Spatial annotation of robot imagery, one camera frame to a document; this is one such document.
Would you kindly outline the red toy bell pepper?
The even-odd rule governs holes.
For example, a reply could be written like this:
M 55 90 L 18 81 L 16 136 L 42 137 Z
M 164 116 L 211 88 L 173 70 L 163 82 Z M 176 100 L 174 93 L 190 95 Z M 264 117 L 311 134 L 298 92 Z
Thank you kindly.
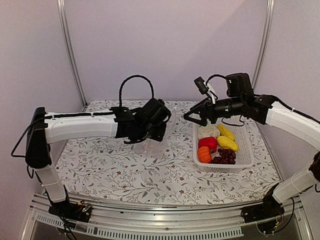
M 208 147 L 211 153 L 215 153 L 218 148 L 218 142 L 215 137 L 205 137 L 198 141 L 198 148 Z

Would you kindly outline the orange toy pumpkin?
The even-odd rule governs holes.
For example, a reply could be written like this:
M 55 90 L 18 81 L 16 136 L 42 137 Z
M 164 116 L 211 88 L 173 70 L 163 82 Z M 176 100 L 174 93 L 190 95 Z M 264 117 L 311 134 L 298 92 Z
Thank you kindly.
M 197 157 L 200 163 L 208 164 L 212 161 L 211 149 L 208 146 L 201 146 L 197 150 Z

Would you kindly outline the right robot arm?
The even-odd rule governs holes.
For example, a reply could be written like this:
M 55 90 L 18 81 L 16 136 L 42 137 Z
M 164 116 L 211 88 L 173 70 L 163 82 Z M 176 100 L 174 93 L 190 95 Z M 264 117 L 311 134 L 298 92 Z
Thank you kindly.
M 263 125 L 276 127 L 320 149 L 320 122 L 286 105 L 274 95 L 257 95 L 247 73 L 234 73 L 224 77 L 227 98 L 215 99 L 214 89 L 208 80 L 194 80 L 199 92 L 207 97 L 186 112 L 183 118 L 201 126 L 207 121 L 216 123 L 219 118 L 243 116 Z M 310 166 L 295 173 L 291 178 L 272 187 L 263 198 L 258 213 L 269 218 L 278 205 L 301 194 L 320 182 L 320 155 L 317 153 Z

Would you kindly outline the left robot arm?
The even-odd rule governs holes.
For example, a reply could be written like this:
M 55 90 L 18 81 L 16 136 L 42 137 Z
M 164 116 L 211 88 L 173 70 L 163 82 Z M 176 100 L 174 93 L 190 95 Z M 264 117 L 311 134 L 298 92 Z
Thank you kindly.
M 70 217 L 74 205 L 53 166 L 50 144 L 88 137 L 127 138 L 127 144 L 161 142 L 171 115 L 165 103 L 155 98 L 134 109 L 116 106 L 96 112 L 47 113 L 39 107 L 27 130 L 25 162 L 35 170 L 55 209 Z

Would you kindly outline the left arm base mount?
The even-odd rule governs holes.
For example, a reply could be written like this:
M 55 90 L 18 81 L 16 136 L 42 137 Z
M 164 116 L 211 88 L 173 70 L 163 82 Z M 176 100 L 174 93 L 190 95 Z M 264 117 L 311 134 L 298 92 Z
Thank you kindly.
M 52 215 L 61 217 L 62 219 L 74 220 L 78 222 L 88 223 L 92 214 L 92 205 L 84 200 L 73 203 L 67 196 L 61 202 L 53 202 L 49 198 L 50 207 L 48 212 Z

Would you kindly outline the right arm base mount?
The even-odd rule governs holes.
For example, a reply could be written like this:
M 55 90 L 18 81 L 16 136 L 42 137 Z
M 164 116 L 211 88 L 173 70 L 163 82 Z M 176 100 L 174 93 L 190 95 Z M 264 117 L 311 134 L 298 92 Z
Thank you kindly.
M 257 222 L 271 219 L 257 225 L 258 230 L 264 235 L 274 234 L 279 227 L 283 215 L 285 213 L 284 207 L 278 203 L 272 195 L 265 196 L 262 203 L 246 206 L 241 209 L 241 217 L 245 223 Z

